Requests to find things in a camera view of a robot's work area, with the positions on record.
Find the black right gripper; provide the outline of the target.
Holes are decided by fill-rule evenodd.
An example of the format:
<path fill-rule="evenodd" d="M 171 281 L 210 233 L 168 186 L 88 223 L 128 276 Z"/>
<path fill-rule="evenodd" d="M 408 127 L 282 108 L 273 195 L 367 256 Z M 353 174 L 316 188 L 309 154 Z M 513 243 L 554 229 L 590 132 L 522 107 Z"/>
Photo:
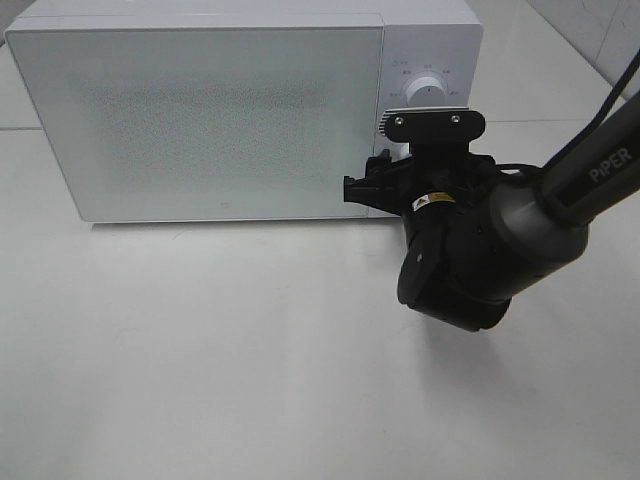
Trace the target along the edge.
<path fill-rule="evenodd" d="M 343 178 L 343 200 L 398 215 L 414 215 L 413 203 L 421 196 L 442 192 L 463 211 L 479 207 L 498 181 L 496 161 L 469 152 L 469 145 L 407 146 L 408 156 L 393 160 L 389 152 L 369 157 L 365 177 Z"/>

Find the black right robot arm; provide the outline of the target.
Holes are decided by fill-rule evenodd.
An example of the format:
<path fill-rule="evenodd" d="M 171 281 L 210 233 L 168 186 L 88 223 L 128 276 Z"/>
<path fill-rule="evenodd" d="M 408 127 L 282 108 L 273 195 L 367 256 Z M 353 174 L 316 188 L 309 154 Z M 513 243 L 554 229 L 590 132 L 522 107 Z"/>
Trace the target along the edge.
<path fill-rule="evenodd" d="M 464 107 L 389 110 L 382 134 L 409 156 L 370 157 L 343 198 L 400 217 L 407 253 L 397 297 L 476 332 L 513 297 L 579 258 L 596 216 L 639 188 L 639 101 L 605 103 L 545 165 L 474 154 L 484 116 Z"/>

